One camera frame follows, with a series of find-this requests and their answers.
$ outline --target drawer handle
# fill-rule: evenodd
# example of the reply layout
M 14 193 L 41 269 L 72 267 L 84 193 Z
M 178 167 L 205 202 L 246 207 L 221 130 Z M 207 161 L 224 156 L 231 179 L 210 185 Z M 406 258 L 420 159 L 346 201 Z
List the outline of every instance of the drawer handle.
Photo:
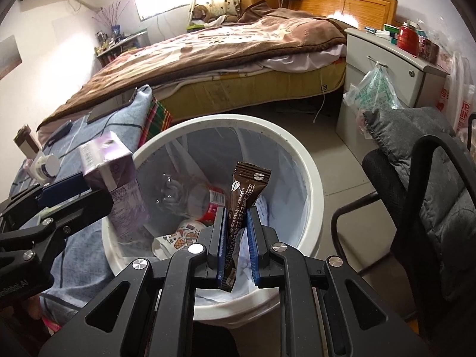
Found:
M 376 61 L 376 60 L 375 60 L 375 59 L 374 59 L 372 56 L 370 56 L 370 55 L 369 55 L 369 56 L 367 56 L 367 59 L 369 59 L 369 60 L 373 61 L 374 63 L 379 63 L 379 64 L 380 64 L 382 67 L 384 67 L 384 68 L 388 68 L 388 67 L 389 67 L 389 66 L 388 66 L 388 65 L 386 65 L 386 64 L 382 64 L 382 63 L 380 63 L 380 62 Z

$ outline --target brown sachet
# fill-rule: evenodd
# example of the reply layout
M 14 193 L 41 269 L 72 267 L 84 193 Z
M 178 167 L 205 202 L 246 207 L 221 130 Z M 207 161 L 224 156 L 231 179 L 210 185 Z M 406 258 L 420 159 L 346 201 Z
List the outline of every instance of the brown sachet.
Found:
M 238 162 L 233 172 L 231 205 L 228 208 L 227 250 L 221 289 L 230 292 L 235 284 L 239 243 L 243 234 L 243 220 L 259 194 L 268 184 L 271 171 L 246 162 Z

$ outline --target brown blanket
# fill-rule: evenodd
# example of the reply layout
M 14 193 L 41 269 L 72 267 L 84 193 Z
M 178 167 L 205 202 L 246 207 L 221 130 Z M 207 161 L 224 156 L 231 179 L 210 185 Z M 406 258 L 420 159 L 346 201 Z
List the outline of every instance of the brown blanket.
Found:
M 197 73 L 346 44 L 348 25 L 302 11 L 271 9 L 262 2 L 233 26 L 180 35 L 125 52 L 87 82 L 39 127 L 144 84 L 157 85 Z

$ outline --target chair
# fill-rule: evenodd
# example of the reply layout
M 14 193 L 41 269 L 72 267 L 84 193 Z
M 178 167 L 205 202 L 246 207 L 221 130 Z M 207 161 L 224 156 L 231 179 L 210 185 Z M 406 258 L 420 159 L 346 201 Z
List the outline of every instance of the chair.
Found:
M 457 355 L 455 347 L 460 348 L 461 352 L 466 350 L 466 353 L 471 350 L 467 349 L 470 347 L 471 337 L 466 337 L 466 334 L 473 332 L 476 305 L 472 304 L 470 307 L 468 302 L 462 300 L 450 303 L 444 299 L 439 259 L 419 217 L 433 153 L 439 146 L 451 159 L 476 206 L 476 173 L 460 147 L 448 134 L 427 135 L 420 138 L 413 147 L 408 191 L 382 151 L 373 150 L 364 157 L 362 168 L 375 191 L 339 208 L 331 219 L 331 235 L 337 254 L 347 260 L 337 235 L 339 217 L 382 200 L 397 231 L 390 253 L 361 270 L 359 274 L 367 274 L 393 255 L 408 276 L 416 304 L 420 336 L 430 343 L 438 356 L 452 356 Z

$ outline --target picture on wall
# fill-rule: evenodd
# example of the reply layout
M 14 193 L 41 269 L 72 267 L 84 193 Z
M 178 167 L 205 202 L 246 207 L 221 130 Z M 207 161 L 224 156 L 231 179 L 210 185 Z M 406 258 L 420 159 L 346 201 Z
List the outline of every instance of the picture on wall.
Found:
M 15 36 L 10 36 L 0 42 L 0 80 L 21 64 Z

